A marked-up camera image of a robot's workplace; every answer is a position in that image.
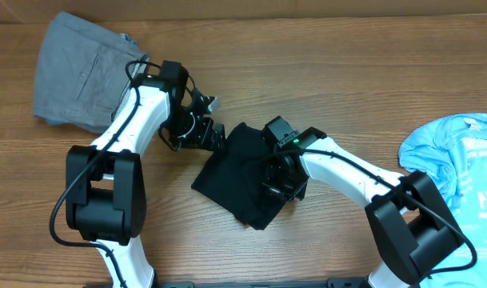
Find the black t-shirt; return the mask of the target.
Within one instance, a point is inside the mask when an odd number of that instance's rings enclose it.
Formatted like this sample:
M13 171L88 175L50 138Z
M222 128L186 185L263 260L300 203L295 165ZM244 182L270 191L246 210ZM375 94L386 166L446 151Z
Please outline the black t-shirt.
M225 149L213 153L191 188L228 210L242 224L264 230L285 205L265 192L266 163L272 153L261 131L238 124L225 141Z

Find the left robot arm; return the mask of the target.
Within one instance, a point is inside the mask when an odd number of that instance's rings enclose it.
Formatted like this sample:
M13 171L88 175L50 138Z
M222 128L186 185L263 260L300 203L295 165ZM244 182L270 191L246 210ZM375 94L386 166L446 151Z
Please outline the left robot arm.
M73 146L66 156L66 221L82 237L81 246L97 249L112 287L155 287L158 276L147 261L141 232L146 218L142 158L155 134L173 151L220 150L223 125L211 114L215 97L184 80L140 74L126 92L111 126L89 146Z

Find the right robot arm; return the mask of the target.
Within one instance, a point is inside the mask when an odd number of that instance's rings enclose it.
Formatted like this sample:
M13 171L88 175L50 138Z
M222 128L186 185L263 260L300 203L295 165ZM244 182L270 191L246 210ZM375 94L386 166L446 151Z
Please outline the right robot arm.
M384 170L313 127L299 132L267 126L262 133L279 186L290 179L319 180L364 209L382 263L361 286L415 287L443 272L440 263L467 243L426 173Z

